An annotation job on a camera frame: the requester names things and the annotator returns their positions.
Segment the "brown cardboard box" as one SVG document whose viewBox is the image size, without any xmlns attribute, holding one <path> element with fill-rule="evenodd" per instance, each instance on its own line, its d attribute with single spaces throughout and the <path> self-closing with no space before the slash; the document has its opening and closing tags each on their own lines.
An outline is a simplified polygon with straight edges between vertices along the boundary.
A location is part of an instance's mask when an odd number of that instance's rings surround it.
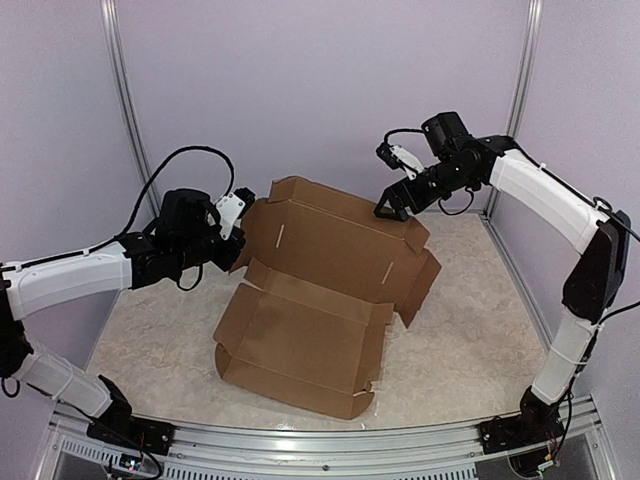
<svg viewBox="0 0 640 480">
<path fill-rule="evenodd" d="M 429 231 L 297 176 L 275 181 L 241 227 L 244 280 L 213 335 L 220 378 L 319 414 L 360 416 L 388 325 L 414 320 L 440 272 Z"/>
</svg>

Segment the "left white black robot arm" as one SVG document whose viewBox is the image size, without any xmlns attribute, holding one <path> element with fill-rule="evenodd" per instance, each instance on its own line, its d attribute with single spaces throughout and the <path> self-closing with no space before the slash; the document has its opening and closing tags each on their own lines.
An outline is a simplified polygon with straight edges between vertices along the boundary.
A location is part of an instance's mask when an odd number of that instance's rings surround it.
<svg viewBox="0 0 640 480">
<path fill-rule="evenodd" d="M 126 231 L 103 246 L 1 269 L 1 377 L 26 384 L 91 419 L 121 445 L 133 443 L 140 424 L 113 381 L 92 375 L 28 338 L 30 315 L 105 292 L 137 290 L 213 263 L 230 271 L 246 243 L 238 221 L 255 201 L 238 188 L 213 201 L 198 190 L 176 189 L 141 232 Z"/>
</svg>

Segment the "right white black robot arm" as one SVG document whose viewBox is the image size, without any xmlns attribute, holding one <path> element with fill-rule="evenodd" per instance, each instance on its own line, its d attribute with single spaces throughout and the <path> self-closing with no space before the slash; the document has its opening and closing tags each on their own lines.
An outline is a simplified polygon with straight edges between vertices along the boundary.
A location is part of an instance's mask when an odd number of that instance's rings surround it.
<svg viewBox="0 0 640 480">
<path fill-rule="evenodd" d="M 630 219 L 604 199 L 589 198 L 552 173 L 513 137 L 472 135 L 454 111 L 425 120 L 415 131 L 424 137 L 435 161 L 426 166 L 392 142 L 402 129 L 385 133 L 376 154 L 404 176 L 384 189 L 374 209 L 376 217 L 404 222 L 459 190 L 475 194 L 489 186 L 540 219 L 576 257 L 562 285 L 557 332 L 511 423 L 512 436 L 531 444 L 556 420 L 600 330 L 615 314 L 611 306 L 625 277 L 634 235 Z"/>
</svg>

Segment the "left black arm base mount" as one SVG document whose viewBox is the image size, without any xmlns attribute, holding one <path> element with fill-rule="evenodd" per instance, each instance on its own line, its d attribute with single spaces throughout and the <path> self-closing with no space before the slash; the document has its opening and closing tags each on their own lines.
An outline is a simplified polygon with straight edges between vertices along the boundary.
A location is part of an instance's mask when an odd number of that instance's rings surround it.
<svg viewBox="0 0 640 480">
<path fill-rule="evenodd" d="M 108 444 L 166 456 L 175 430 L 171 423 L 131 417 L 123 427 L 105 428 L 91 422 L 86 434 Z"/>
</svg>

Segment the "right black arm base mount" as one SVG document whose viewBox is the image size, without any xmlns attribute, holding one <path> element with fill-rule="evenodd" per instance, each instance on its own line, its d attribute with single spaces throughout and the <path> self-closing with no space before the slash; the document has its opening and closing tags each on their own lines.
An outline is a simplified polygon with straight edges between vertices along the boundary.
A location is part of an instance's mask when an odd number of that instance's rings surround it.
<svg viewBox="0 0 640 480">
<path fill-rule="evenodd" d="M 527 426 L 521 415 L 494 417 L 479 423 L 477 430 L 485 455 L 559 440 L 565 433 L 559 418 L 552 418 L 543 426 Z"/>
</svg>

